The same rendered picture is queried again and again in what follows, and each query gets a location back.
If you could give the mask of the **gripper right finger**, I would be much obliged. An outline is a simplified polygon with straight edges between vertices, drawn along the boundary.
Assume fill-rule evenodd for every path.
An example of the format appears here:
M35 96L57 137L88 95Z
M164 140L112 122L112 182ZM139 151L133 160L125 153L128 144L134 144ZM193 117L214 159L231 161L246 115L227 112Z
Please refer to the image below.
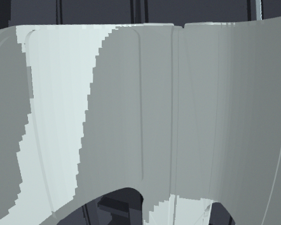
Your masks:
M179 29L174 225L281 225L281 17Z

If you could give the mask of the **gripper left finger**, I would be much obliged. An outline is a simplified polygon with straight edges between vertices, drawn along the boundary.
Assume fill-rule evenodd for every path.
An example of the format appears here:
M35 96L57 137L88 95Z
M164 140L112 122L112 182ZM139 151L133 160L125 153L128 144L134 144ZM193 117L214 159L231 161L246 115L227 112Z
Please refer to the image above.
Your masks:
M174 225L180 28L0 29L0 225L57 225L122 188L142 225Z

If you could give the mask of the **black server rack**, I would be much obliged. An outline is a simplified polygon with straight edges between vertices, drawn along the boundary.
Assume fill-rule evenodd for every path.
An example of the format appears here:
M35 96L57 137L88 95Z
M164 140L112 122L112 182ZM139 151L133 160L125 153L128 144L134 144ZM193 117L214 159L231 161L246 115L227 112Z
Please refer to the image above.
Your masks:
M281 17L281 0L0 0L0 29L17 25L248 22ZM142 225L142 195L130 187L102 195L57 225ZM236 225L219 202L209 225Z

